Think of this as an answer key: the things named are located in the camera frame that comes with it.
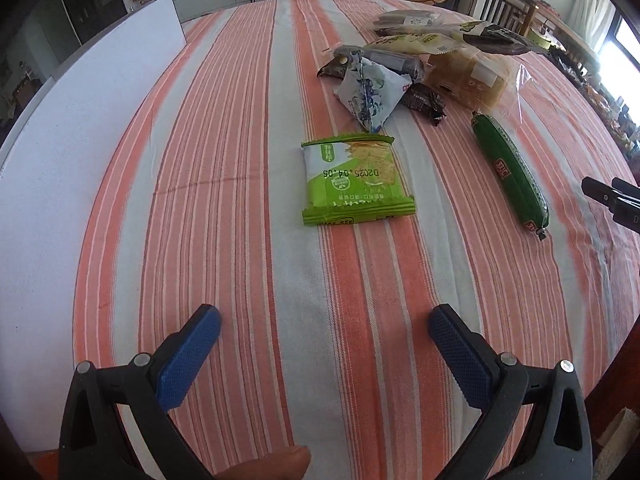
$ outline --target snack bar wrapper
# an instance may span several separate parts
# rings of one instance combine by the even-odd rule
[[[318,71],[318,76],[328,75],[344,79],[349,63],[353,62],[353,57],[358,54],[360,57],[366,57],[374,63],[386,66],[389,70],[399,75],[407,74],[413,83],[424,80],[424,67],[416,56],[353,45],[337,47],[334,50],[334,58]]]
[[[395,34],[421,34],[424,27],[438,25],[444,21],[436,10],[404,9],[385,12],[365,25],[365,30],[374,30],[379,36]]]
[[[378,17],[379,21],[388,23],[389,18]],[[488,54],[503,54],[504,56],[519,56],[534,50],[541,53],[540,47],[521,35],[500,27],[491,22],[465,22],[465,23],[427,23],[426,21],[411,23],[398,23],[388,27],[379,27],[376,33],[379,36],[397,36],[399,34],[442,34],[452,40],[463,41],[466,44],[477,47]]]
[[[398,75],[356,53],[335,95],[365,130],[376,134],[411,84],[409,75]]]
[[[365,48],[420,56],[420,54],[446,54],[464,46],[462,41],[454,40],[444,34],[398,34],[380,38],[369,43]]]
[[[354,134],[302,144],[305,225],[354,224],[415,213],[391,151],[393,137]]]

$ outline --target black device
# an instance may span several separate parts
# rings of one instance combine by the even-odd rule
[[[220,334],[218,310],[203,304],[154,354],[128,365],[76,367],[60,431],[60,480],[152,480],[142,469],[120,418],[128,404],[166,480],[211,480],[167,412],[181,405]]]
[[[614,178],[611,186],[586,176],[582,180],[582,192],[589,198],[607,206],[613,213],[613,221],[636,233],[640,233],[640,189],[620,178]]]
[[[179,406],[220,334],[218,310],[202,305],[154,354],[125,366],[74,373],[60,432],[60,480],[150,480],[123,427],[117,404],[128,404],[166,480],[214,477],[167,415]],[[436,307],[428,329],[470,406],[482,410],[471,434],[436,480],[484,480],[523,404],[533,404],[511,465],[494,480],[591,479],[591,441],[573,365],[524,366],[496,354],[448,304]]]
[[[496,354],[449,304],[429,316],[429,334],[466,402],[482,411],[460,449],[436,480],[484,480],[511,433],[520,408],[532,404],[511,463],[492,480],[590,480],[591,436],[574,366],[525,366]]]

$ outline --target packaged bread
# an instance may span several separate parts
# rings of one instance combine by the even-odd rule
[[[426,41],[429,36],[440,35],[389,36],[368,46],[419,54],[426,73],[425,85],[479,112],[489,113],[504,91],[515,83],[519,63],[513,58],[486,54],[460,42],[450,46],[441,38]],[[454,42],[451,38],[442,37]]]

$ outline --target orange and white stripes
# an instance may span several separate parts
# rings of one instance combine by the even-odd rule
[[[436,304],[525,364],[573,359],[585,393],[640,311],[638,241],[579,185],[630,171],[534,54],[520,57],[534,77],[522,123],[504,126],[550,204],[546,241],[518,224],[470,112],[450,100],[437,128],[402,107],[385,125],[415,216],[302,225],[300,143],[359,129],[338,82],[316,73],[338,44],[372,40],[373,16],[406,6],[271,0],[193,20],[105,174],[78,269],[75,358],[123,364],[124,348],[153,351],[215,304],[220,341],[171,413],[213,472],[296,443],[314,455],[310,478],[434,478],[477,416],[428,337]]]

